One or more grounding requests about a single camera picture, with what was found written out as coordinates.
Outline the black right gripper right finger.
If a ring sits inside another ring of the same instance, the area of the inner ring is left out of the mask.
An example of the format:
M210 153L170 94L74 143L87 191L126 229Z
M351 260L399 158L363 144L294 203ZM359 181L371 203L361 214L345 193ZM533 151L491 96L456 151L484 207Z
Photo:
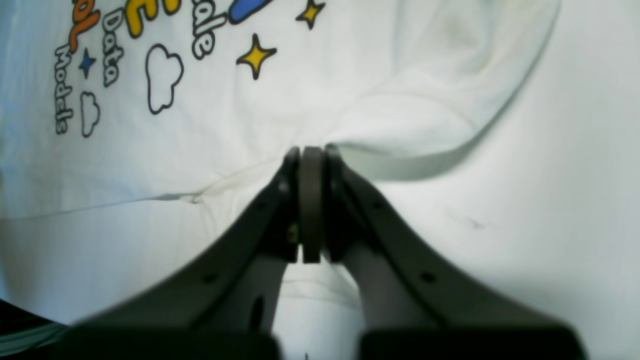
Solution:
M327 246L356 281L359 360L583 360L576 331L482 284L421 239L327 145Z

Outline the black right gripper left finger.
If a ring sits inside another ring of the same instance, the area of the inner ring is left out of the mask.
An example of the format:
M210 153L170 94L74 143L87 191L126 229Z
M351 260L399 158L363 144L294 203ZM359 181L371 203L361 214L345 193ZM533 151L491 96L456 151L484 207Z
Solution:
M57 360L280 360L272 336L300 150L204 253L151 289L90 317L55 347Z

